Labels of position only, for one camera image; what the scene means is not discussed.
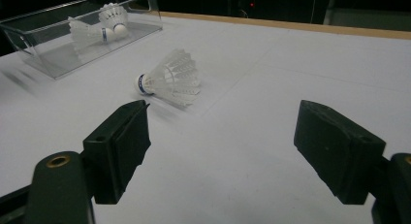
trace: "clear plastic box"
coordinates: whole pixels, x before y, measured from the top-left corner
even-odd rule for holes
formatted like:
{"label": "clear plastic box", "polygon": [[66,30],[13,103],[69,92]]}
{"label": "clear plastic box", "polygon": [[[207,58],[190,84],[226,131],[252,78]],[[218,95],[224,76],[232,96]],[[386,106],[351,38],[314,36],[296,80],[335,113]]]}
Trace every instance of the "clear plastic box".
{"label": "clear plastic box", "polygon": [[[96,42],[85,48],[76,48],[68,18],[73,17],[101,29],[100,9],[109,3],[122,6],[127,11],[128,35],[109,43]],[[156,0],[79,0],[2,20],[0,28],[25,63],[57,79],[162,29],[162,22]]]}

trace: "white tabletop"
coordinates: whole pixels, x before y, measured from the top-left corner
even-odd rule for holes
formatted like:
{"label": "white tabletop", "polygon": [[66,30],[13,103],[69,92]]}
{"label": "white tabletop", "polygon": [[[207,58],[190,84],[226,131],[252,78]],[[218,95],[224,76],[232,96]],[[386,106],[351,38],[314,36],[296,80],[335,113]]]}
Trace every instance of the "white tabletop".
{"label": "white tabletop", "polygon": [[[344,206],[293,145],[300,100],[332,107],[411,152],[411,41],[163,17],[164,30],[52,80],[0,58],[0,196],[35,165],[145,99],[152,145],[97,223],[372,223]],[[188,109],[143,97],[133,80],[174,48],[192,54],[201,93]]]}

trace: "dark background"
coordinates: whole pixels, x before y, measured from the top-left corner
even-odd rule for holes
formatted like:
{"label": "dark background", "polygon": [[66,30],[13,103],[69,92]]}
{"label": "dark background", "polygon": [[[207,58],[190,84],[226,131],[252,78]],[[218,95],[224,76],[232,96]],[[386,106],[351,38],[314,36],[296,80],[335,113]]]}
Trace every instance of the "dark background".
{"label": "dark background", "polygon": [[[0,19],[75,0],[0,0]],[[160,11],[322,24],[329,0],[158,0]],[[411,0],[335,0],[343,9],[411,12]],[[13,52],[0,34],[0,55]]]}

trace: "shuttlecock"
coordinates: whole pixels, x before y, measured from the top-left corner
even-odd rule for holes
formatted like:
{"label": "shuttlecock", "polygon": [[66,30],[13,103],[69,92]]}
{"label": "shuttlecock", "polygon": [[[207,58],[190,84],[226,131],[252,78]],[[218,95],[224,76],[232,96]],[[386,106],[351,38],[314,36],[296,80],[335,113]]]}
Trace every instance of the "shuttlecock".
{"label": "shuttlecock", "polygon": [[109,3],[101,8],[102,12],[99,13],[99,19],[105,27],[112,29],[118,38],[128,36],[127,11],[117,4]]}
{"label": "shuttlecock", "polygon": [[181,106],[193,104],[200,92],[196,63],[190,53],[175,49],[150,73],[136,77],[140,93],[155,96]]}
{"label": "shuttlecock", "polygon": [[109,28],[91,26],[69,17],[70,32],[76,49],[82,49],[96,43],[109,43],[115,40],[114,32]]}

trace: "shuttlecock band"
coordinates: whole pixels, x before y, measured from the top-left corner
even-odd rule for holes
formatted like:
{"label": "shuttlecock band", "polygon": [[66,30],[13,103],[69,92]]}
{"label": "shuttlecock band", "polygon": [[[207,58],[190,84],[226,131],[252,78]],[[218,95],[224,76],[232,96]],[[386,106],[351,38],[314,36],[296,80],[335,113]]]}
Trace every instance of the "shuttlecock band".
{"label": "shuttlecock band", "polygon": [[144,76],[144,74],[142,74],[140,77],[139,77],[139,89],[140,89],[140,91],[142,92],[142,94],[144,94],[144,95],[149,95],[150,93],[147,93],[145,90],[144,90],[144,88],[142,87],[142,77]]}
{"label": "shuttlecock band", "polygon": [[102,28],[102,33],[103,33],[103,42],[106,42],[107,41],[106,28]]}

